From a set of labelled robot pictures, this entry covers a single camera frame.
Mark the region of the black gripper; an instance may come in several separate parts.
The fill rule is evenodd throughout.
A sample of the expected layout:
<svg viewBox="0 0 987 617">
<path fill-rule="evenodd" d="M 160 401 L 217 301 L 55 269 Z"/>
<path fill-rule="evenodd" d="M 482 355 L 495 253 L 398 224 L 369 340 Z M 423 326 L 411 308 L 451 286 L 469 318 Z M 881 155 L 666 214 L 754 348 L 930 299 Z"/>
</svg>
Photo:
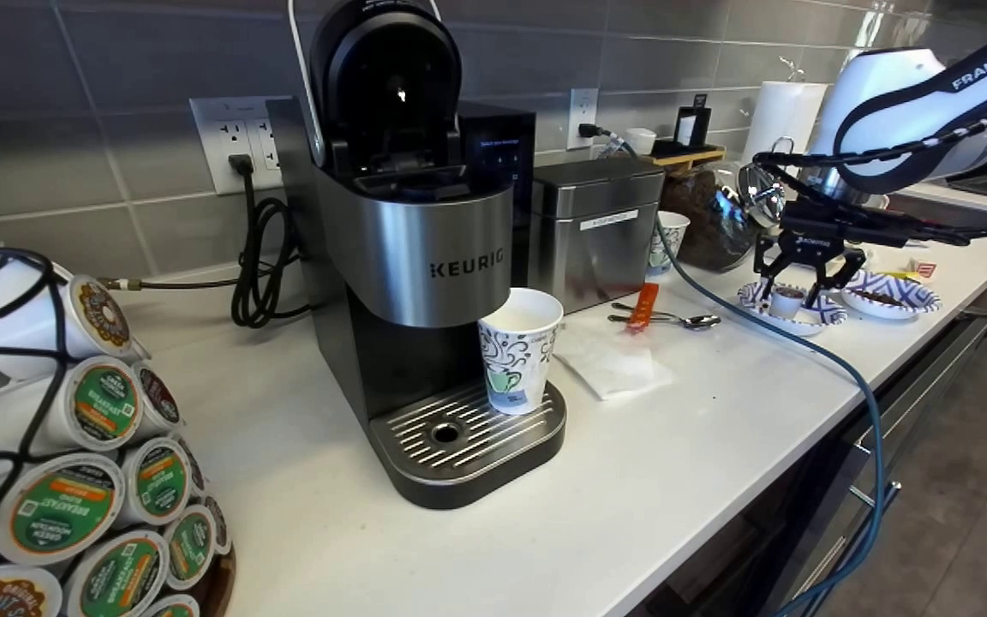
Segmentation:
<svg viewBox="0 0 987 617">
<path fill-rule="evenodd" d="M 831 243 L 862 240 L 886 245 L 906 245 L 913 240 L 908 218 L 841 201 L 795 179 L 793 163 L 807 163 L 807 155 L 760 149 L 754 163 L 795 193 L 795 197 L 783 208 L 783 226 L 793 234 L 769 236 L 754 245 L 754 273 L 760 278 L 759 291 L 760 301 L 770 299 L 779 273 L 795 264 L 800 236 Z M 844 286 L 863 267 L 863 259 L 867 253 L 862 245 L 848 243 L 824 245 L 811 258 L 816 269 L 811 299 Z"/>
</svg>

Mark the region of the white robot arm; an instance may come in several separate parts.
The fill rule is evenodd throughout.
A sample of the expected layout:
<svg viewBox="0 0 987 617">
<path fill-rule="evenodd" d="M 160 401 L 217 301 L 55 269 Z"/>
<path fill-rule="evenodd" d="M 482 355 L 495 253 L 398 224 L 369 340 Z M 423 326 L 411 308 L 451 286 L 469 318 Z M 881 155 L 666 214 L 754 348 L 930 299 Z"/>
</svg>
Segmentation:
<svg viewBox="0 0 987 617">
<path fill-rule="evenodd" d="M 863 197 L 987 163 L 987 43 L 953 66 L 930 48 L 851 58 L 820 108 L 811 148 L 760 149 L 754 163 L 793 188 L 783 234 L 754 245 L 760 294 L 785 267 L 810 264 L 816 281 L 807 301 L 816 304 L 863 267 L 862 243 L 969 245 L 987 226 L 878 213 Z"/>
</svg>

